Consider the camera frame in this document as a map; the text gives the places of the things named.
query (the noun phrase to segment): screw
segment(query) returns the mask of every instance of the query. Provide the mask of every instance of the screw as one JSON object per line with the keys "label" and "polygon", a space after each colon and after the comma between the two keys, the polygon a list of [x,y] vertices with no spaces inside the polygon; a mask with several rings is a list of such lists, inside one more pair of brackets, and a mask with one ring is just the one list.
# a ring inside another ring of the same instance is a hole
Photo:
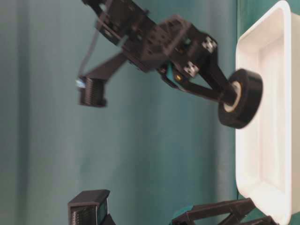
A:
{"label": "screw", "polygon": [[109,37],[112,37],[112,34],[108,30],[104,30],[105,34]]}
{"label": "screw", "polygon": [[176,79],[177,81],[181,81],[181,80],[182,80],[182,77],[181,77],[180,75],[176,75],[176,76],[175,76],[175,79]]}

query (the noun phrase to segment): black linkage arm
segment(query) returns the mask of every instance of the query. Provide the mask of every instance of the black linkage arm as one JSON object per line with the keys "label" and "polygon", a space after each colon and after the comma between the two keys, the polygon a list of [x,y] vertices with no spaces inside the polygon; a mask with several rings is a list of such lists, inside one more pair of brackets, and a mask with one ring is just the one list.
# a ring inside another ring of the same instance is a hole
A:
{"label": "black linkage arm", "polygon": [[89,5],[96,15],[100,16],[103,12],[102,8],[100,7],[101,4],[105,4],[106,0],[82,0],[85,5]]}
{"label": "black linkage arm", "polygon": [[81,92],[80,104],[94,107],[106,106],[105,84],[126,61],[127,58],[121,52],[84,76],[80,76],[77,81]]}
{"label": "black linkage arm", "polygon": [[[250,198],[218,202],[215,204],[196,205],[192,210],[187,211],[172,220],[172,225],[192,225],[195,220],[228,214],[229,216],[218,225],[239,225],[241,220],[255,209]],[[243,223],[243,225],[276,225],[271,217]]]}

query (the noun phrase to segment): black 3d-printed bracket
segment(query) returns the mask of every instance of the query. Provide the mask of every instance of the black 3d-printed bracket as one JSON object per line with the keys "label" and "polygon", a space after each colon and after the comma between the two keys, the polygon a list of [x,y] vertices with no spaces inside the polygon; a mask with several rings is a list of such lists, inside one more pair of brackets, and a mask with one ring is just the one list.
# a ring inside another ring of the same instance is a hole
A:
{"label": "black 3d-printed bracket", "polygon": [[[240,225],[241,220],[255,209],[250,198],[218,202],[215,204],[196,205],[192,210],[187,211],[172,220],[172,225],[194,225],[195,220],[228,214],[229,216],[218,225]],[[261,218],[241,225],[276,225],[271,217]]]}
{"label": "black 3d-printed bracket", "polygon": [[108,213],[110,191],[82,191],[68,203],[69,225],[115,225]]}

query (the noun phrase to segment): teal curtain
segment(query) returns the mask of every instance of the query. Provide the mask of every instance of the teal curtain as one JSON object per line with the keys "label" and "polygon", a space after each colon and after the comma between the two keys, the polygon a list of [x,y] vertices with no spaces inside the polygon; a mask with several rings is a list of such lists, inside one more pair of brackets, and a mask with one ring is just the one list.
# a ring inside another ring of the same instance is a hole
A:
{"label": "teal curtain", "polygon": [[[236,1],[136,2],[156,22],[179,14],[211,34],[232,73]],[[217,104],[129,64],[109,82],[107,108],[77,104],[94,22],[80,0],[1,5],[1,224],[67,224],[68,201],[90,189],[111,190],[118,225],[166,225],[187,205],[235,199],[234,130],[218,122]],[[88,67],[119,50],[100,37]]]}

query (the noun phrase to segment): black plastic part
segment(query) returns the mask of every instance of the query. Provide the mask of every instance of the black plastic part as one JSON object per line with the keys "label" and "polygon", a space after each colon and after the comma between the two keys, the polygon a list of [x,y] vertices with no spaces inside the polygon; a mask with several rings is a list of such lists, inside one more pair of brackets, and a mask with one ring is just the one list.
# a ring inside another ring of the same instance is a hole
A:
{"label": "black plastic part", "polygon": [[278,225],[274,222],[272,217],[264,217],[256,220],[252,220],[249,222],[241,223],[240,225]]}
{"label": "black plastic part", "polygon": [[112,216],[111,216],[110,214],[108,214],[108,215],[105,217],[105,219],[104,219],[102,225],[116,225],[116,224],[114,223]]}
{"label": "black plastic part", "polygon": [[240,100],[232,112],[227,112],[222,102],[219,103],[220,122],[229,127],[241,129],[254,118],[263,95],[263,80],[260,75],[240,69],[233,73],[229,82],[241,85]]}
{"label": "black plastic part", "polygon": [[100,21],[99,31],[110,42],[117,45],[126,35],[130,35],[132,26],[145,14],[132,0],[106,0],[105,19]]}
{"label": "black plastic part", "polygon": [[219,98],[219,102],[223,102],[228,105],[233,105],[235,102],[235,99],[237,97],[237,94],[236,94],[233,86],[230,84],[230,82],[224,76],[220,67],[217,64],[211,64],[210,68],[209,68],[209,72],[210,72],[210,75],[213,78],[213,80],[215,80],[215,82],[218,83],[218,85],[220,86],[221,95]]}
{"label": "black plastic part", "polygon": [[105,107],[105,80],[86,79],[85,88],[80,88],[80,104],[93,107]]}
{"label": "black plastic part", "polygon": [[184,91],[193,95],[201,96],[205,99],[218,102],[220,93],[215,90],[205,88],[198,84],[192,83],[189,80],[184,80],[181,82],[181,86],[184,88]]}
{"label": "black plastic part", "polygon": [[85,5],[89,5],[97,15],[102,13],[100,4],[104,4],[106,0],[82,0]]}
{"label": "black plastic part", "polygon": [[105,84],[126,61],[127,58],[121,52],[86,75],[80,77],[81,82],[85,85],[85,88],[79,88],[80,104],[93,107],[105,107],[107,103],[104,98]]}
{"label": "black plastic part", "polygon": [[188,222],[229,213],[219,225],[237,225],[249,212],[255,209],[250,198],[218,202],[215,204],[197,205],[172,220],[173,225],[185,225]]}
{"label": "black plastic part", "polygon": [[102,220],[97,218],[98,211],[103,204],[107,209],[109,193],[108,190],[82,191],[67,205],[69,225],[96,225],[97,220],[98,225],[115,225],[111,216],[107,214],[107,210]]}

